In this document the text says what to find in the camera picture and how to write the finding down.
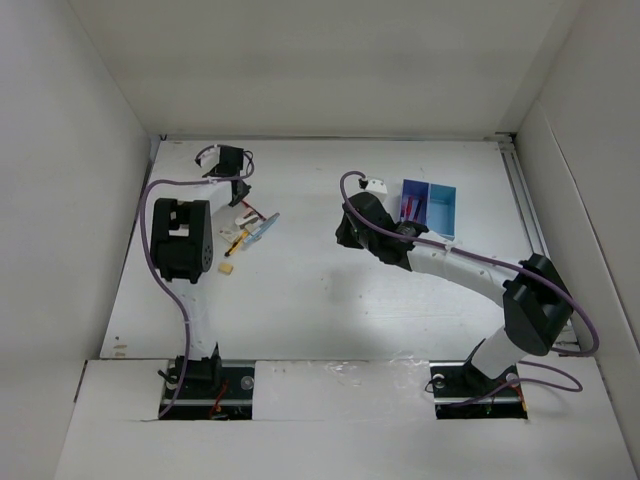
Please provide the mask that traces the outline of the pink white mini stapler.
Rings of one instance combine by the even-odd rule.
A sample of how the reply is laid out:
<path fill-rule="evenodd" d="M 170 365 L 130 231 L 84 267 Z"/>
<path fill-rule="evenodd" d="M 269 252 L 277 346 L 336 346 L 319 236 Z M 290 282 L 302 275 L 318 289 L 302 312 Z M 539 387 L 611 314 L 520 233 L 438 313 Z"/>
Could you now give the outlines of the pink white mini stapler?
<path fill-rule="evenodd" d="M 257 212 L 251 209 L 247 209 L 234 220 L 234 223 L 237 227 L 243 229 L 247 225 L 255 224 L 260 219 L 261 216 Z"/>

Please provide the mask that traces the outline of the red ink clear pen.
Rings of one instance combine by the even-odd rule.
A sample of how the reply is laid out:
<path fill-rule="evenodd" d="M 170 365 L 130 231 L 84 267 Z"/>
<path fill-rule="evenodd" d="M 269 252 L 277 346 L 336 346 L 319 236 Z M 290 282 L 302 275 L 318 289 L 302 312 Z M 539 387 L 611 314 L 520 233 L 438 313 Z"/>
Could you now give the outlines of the red ink clear pen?
<path fill-rule="evenodd" d="M 262 220 L 262 221 L 265 221 L 265 220 L 266 220 L 266 217 L 265 217 L 263 214 L 261 214 L 261 213 L 260 213 L 260 212 L 255 208 L 255 207 L 251 206 L 247 201 L 242 200 L 242 201 L 241 201 L 241 203 L 242 203 L 246 208 L 251 209 L 251 210 L 252 210 L 252 211 L 253 211 L 253 212 L 258 216 L 258 218 L 259 218 L 260 220 Z"/>

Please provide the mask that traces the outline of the red gel pen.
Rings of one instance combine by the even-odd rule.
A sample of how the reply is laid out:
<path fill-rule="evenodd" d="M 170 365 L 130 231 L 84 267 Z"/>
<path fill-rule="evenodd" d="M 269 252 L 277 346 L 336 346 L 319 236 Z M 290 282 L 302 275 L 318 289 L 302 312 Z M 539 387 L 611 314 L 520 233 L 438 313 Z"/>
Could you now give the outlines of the red gel pen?
<path fill-rule="evenodd" d="M 418 203 L 419 203 L 419 200 L 416 197 L 410 196 L 409 205 L 407 207 L 407 220 L 415 219 Z"/>

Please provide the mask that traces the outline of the orange cap refill pen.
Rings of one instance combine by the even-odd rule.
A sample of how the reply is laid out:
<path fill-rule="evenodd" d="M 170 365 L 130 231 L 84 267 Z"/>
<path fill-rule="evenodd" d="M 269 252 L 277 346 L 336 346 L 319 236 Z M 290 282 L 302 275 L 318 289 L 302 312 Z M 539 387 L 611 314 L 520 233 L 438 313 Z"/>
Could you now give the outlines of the orange cap refill pen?
<path fill-rule="evenodd" d="M 413 220 L 417 223 L 424 223 L 426 219 L 427 198 L 422 197 L 418 200 Z"/>

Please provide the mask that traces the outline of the blue utility knife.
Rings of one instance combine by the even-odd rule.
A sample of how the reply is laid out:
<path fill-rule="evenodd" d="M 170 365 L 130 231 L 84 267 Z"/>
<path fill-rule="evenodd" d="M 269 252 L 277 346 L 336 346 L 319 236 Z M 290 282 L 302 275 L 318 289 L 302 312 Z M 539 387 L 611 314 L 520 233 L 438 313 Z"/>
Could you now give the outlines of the blue utility knife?
<path fill-rule="evenodd" d="M 251 233 L 249 233 L 244 243 L 246 245 L 253 244 L 260 240 L 264 234 L 276 223 L 276 221 L 280 218 L 280 213 L 277 212 L 263 221 L 256 229 L 254 229 Z"/>

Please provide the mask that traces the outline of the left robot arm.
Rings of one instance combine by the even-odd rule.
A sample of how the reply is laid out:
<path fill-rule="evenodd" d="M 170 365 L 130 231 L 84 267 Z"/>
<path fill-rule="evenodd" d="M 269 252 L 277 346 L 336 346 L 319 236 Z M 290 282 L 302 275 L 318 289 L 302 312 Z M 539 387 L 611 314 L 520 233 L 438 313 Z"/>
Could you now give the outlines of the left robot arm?
<path fill-rule="evenodd" d="M 140 210 L 147 264 L 183 317 L 185 351 L 165 381 L 177 392 L 191 390 L 205 397 L 216 394 L 223 384 L 218 342 L 208 317 L 208 294 L 202 284 L 215 260 L 212 217 L 244 200 L 251 189 L 246 180 L 255 170 L 251 151 L 224 144 L 201 150 L 194 162 L 201 167 L 212 154 L 217 163 L 199 180 L 156 180 L 149 185 L 189 187 L 188 198 L 157 198 L 149 223 L 147 207 Z"/>

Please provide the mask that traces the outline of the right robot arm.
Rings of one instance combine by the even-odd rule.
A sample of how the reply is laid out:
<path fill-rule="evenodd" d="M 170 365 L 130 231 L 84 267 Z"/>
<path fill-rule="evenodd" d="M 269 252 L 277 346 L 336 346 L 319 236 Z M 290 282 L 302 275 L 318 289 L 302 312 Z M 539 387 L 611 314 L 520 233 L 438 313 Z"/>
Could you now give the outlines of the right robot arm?
<path fill-rule="evenodd" d="M 454 370 L 465 403 L 511 387 L 510 370 L 526 356 L 549 354 L 576 307 L 553 263 L 533 254 L 511 264 L 466 252 L 428 227 L 396 222 L 374 194 L 345 198 L 335 236 L 381 263 L 440 278 L 482 296 L 502 311 L 500 327 Z"/>

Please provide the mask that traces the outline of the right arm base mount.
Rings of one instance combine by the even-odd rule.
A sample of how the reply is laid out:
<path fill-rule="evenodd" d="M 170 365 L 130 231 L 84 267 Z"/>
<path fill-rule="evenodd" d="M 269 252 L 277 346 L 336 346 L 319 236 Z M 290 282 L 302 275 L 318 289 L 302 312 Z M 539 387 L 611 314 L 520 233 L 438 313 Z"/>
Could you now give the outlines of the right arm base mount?
<path fill-rule="evenodd" d="M 496 379 L 489 379 L 464 361 L 429 363 L 430 379 L 425 392 L 433 396 L 438 420 L 481 420 L 528 418 L 524 397 L 518 385 L 505 385 L 518 379 L 515 365 Z"/>

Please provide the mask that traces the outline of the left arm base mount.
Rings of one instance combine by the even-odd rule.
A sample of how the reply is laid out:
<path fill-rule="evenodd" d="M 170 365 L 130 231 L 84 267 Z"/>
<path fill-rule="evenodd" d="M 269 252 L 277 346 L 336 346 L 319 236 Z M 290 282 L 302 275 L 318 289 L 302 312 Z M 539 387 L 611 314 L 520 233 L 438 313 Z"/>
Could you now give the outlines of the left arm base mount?
<path fill-rule="evenodd" d="M 178 397 L 170 405 L 177 391 L 182 358 L 158 374 L 163 378 L 163 392 L 158 407 L 160 420 L 248 421 L 253 415 L 255 386 L 254 362 L 216 360 L 212 373 L 207 372 L 209 361 L 189 363 Z"/>

